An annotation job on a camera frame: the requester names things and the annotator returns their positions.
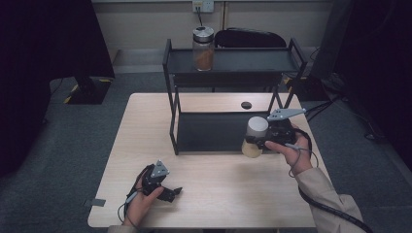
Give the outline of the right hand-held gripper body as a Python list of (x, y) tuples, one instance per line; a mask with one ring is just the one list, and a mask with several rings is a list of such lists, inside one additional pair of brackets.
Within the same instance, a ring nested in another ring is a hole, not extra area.
[(275, 109), (267, 118), (269, 141), (284, 145), (296, 142), (291, 117), (305, 114), (305, 109)]

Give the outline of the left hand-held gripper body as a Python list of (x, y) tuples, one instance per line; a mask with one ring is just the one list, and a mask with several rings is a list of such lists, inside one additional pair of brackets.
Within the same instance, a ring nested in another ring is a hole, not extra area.
[(142, 178), (142, 191), (145, 195), (151, 194), (155, 189), (161, 186), (162, 181), (169, 174), (169, 170), (161, 160), (156, 164), (148, 166), (147, 171)]

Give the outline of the white-lidded pale spice jar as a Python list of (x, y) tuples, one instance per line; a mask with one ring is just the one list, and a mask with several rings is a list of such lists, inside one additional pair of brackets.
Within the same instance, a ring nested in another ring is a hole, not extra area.
[(261, 116), (253, 116), (248, 120), (246, 135), (241, 147), (243, 154), (250, 158), (259, 157), (263, 149), (256, 144), (256, 139), (264, 138), (268, 122)]

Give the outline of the black metal two-tier rack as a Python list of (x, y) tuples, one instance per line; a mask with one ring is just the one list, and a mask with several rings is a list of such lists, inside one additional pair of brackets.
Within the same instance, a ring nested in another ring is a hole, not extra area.
[(251, 117), (268, 117), (272, 110), (223, 110), (184, 112), (181, 109), (181, 87), (258, 87), (280, 83), (286, 73), (303, 74), (307, 59), (296, 39), (285, 48), (217, 49), (209, 71), (198, 71), (189, 49), (174, 49), (166, 43), (163, 72), (171, 108), (170, 138), (174, 152), (238, 151)]

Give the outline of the silver-lidded glass spice jar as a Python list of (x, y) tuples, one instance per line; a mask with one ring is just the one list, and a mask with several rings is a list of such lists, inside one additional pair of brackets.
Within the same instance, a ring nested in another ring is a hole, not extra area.
[(198, 71), (209, 71), (214, 59), (214, 30), (208, 26), (198, 26), (192, 30), (192, 55), (194, 67)]

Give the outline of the person's left hand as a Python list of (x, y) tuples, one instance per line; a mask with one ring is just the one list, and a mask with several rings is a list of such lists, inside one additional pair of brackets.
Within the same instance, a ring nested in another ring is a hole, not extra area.
[(142, 192), (138, 192), (136, 196), (129, 203), (126, 217), (123, 221), (123, 225), (138, 227), (140, 222), (149, 211), (153, 202), (162, 193), (163, 187), (160, 186), (155, 189), (150, 195), (145, 195)]

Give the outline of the person's right hand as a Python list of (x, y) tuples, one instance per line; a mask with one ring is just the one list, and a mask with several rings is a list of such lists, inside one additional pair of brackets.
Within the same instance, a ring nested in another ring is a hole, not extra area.
[(268, 149), (281, 153), (287, 164), (290, 166), (289, 175), (295, 177), (298, 174), (311, 169), (311, 150), (309, 141), (296, 125), (294, 126), (296, 142), (291, 146), (283, 146), (275, 142), (267, 142)]

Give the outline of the black stand base yellow tape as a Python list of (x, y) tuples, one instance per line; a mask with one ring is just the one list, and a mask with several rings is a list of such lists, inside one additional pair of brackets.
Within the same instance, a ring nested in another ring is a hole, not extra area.
[(112, 83), (111, 79), (77, 76), (77, 84), (63, 101), (69, 105), (100, 105)]
[(288, 92), (295, 94), (300, 101), (326, 101), (328, 96), (323, 83), (316, 78), (303, 77), (299, 83), (294, 83), (290, 77), (284, 78)]

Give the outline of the grey tape strip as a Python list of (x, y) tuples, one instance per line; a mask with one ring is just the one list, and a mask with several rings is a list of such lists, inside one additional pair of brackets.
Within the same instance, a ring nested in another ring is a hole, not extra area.
[(83, 203), (83, 206), (85, 207), (93, 207), (93, 206), (97, 206), (97, 207), (104, 207), (106, 203), (106, 200), (104, 199), (86, 199)]

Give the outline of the black chair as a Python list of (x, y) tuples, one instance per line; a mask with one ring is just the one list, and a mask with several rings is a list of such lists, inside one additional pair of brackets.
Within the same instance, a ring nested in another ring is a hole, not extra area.
[(247, 28), (231, 27), (215, 35), (216, 48), (285, 48), (286, 41), (279, 35)]

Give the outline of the dark curtain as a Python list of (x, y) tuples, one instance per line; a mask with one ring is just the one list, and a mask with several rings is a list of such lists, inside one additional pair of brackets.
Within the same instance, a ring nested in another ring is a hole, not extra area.
[(331, 0), (310, 76), (341, 75), (412, 171), (412, 0)]

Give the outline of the black curtain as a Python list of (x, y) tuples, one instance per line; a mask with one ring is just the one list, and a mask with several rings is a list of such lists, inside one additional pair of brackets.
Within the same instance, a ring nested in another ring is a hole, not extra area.
[(0, 178), (37, 138), (52, 80), (113, 75), (91, 0), (0, 0)]

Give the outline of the white wall socket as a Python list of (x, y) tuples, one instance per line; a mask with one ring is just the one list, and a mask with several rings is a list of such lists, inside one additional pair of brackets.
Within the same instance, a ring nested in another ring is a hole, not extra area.
[(192, 10), (195, 13), (212, 13), (215, 10), (214, 0), (192, 0)]

